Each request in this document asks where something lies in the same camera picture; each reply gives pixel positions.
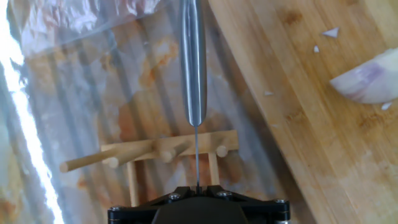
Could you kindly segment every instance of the wooden cutting board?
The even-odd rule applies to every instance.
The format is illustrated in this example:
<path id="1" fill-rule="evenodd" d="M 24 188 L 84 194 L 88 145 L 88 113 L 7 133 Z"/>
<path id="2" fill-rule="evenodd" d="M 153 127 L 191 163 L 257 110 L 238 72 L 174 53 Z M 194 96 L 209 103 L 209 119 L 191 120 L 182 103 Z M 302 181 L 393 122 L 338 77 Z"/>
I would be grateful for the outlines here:
<path id="1" fill-rule="evenodd" d="M 317 222 L 397 223 L 398 102 L 361 105 L 329 81 L 398 47 L 398 1 L 210 4 Z"/>

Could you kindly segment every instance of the plastic wrap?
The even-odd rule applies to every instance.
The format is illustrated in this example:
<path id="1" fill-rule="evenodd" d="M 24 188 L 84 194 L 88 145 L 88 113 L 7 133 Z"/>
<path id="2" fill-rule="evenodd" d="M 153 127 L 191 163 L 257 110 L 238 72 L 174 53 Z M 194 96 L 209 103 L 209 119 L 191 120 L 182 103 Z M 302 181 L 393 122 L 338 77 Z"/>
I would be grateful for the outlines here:
<path id="1" fill-rule="evenodd" d="M 12 0 L 26 57 L 151 15 L 173 0 Z"/>
<path id="2" fill-rule="evenodd" d="M 194 133 L 182 104 L 177 12 L 169 4 L 26 57 L 0 5 L 0 223 L 107 223 L 109 207 L 129 205 L 125 167 L 63 174 L 59 164 L 102 144 Z M 205 18 L 209 99 L 199 132 L 239 134 L 239 151 L 218 159 L 221 185 L 262 200 L 293 195 L 293 217 L 313 223 L 208 7 Z M 196 183 L 194 156 L 138 161 L 136 169 L 140 203 Z M 200 169 L 201 183 L 211 184 L 206 155 Z"/>

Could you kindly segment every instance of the wooden dowel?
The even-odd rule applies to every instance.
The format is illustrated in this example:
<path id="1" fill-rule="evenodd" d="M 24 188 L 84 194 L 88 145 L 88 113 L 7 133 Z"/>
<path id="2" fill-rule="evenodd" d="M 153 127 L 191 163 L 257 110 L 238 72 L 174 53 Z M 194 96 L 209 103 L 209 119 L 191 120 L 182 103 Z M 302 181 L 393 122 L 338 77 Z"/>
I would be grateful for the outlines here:
<path id="1" fill-rule="evenodd" d="M 208 157 L 209 157 L 211 184 L 219 185 L 220 184 L 220 176 L 218 175 L 217 155 L 215 152 L 209 152 Z"/>
<path id="2" fill-rule="evenodd" d="M 147 154 L 148 152 L 152 152 L 152 147 L 142 147 L 140 149 L 131 149 L 126 152 L 122 152 L 109 158 L 109 166 L 117 168 L 129 161 L 133 161 L 137 157 Z"/>
<path id="3" fill-rule="evenodd" d="M 101 162 L 104 159 L 115 156 L 119 152 L 120 152 L 119 149 L 110 149 L 108 151 L 99 152 L 90 156 L 85 156 L 79 159 L 66 161 L 60 164 L 60 171 L 65 173 L 75 170 L 77 168 L 94 164 L 96 162 Z"/>
<path id="4" fill-rule="evenodd" d="M 190 141 L 184 141 L 169 151 L 160 152 L 160 158 L 162 158 L 163 162 L 172 162 L 174 158 L 183 153 L 185 150 L 189 149 L 191 145 L 192 143 Z"/>
<path id="5" fill-rule="evenodd" d="M 138 198 L 137 171 L 136 171 L 136 164 L 134 161 L 130 161 L 127 163 L 127 178 L 129 180 L 131 206 L 136 207 L 139 205 L 139 198 Z"/>
<path id="6" fill-rule="evenodd" d="M 228 154 L 228 150 L 227 150 L 228 144 L 229 144 L 229 139 L 224 138 L 221 141 L 221 144 L 216 149 L 217 156 L 226 157 L 226 155 Z"/>

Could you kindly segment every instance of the wooden rack frame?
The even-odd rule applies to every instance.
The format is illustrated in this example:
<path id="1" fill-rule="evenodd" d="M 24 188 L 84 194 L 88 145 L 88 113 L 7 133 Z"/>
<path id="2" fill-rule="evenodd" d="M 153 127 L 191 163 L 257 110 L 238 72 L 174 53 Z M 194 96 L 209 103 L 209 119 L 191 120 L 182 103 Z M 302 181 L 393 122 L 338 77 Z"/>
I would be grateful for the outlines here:
<path id="1" fill-rule="evenodd" d="M 219 185 L 220 177 L 216 155 L 225 157 L 228 151 L 239 149 L 238 132 L 232 130 L 199 134 L 198 142 L 199 153 L 208 154 L 211 184 Z M 63 162 L 60 165 L 60 170 L 69 172 L 101 161 L 112 168 L 127 164 L 131 206 L 135 207 L 139 205 L 135 161 L 161 158 L 164 162 L 172 162 L 177 156 L 189 156 L 195 155 L 195 153 L 195 135 L 193 134 L 123 142 L 104 145 L 99 153 Z"/>

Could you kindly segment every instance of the onion piece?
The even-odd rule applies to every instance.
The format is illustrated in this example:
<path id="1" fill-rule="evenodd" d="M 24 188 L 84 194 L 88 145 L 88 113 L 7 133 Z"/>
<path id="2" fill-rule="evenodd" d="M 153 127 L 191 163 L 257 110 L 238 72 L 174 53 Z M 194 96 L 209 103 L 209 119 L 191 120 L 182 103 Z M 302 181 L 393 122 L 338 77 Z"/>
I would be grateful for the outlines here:
<path id="1" fill-rule="evenodd" d="M 338 37 L 338 31 L 340 30 L 340 27 L 336 27 L 334 29 L 328 30 L 326 32 L 323 32 L 322 34 L 328 37 L 334 37 L 337 38 Z"/>
<path id="2" fill-rule="evenodd" d="M 388 110 L 388 108 L 390 108 L 391 105 L 392 105 L 392 102 L 384 103 L 384 104 L 381 106 L 381 109 L 382 109 L 382 110 Z"/>
<path id="3" fill-rule="evenodd" d="M 388 103 L 398 97 L 398 49 L 388 50 L 330 83 L 358 103 Z"/>
<path id="4" fill-rule="evenodd" d="M 272 96 L 274 93 L 271 93 L 271 92 L 268 92 L 268 91 L 265 91 L 264 92 L 264 96 Z"/>

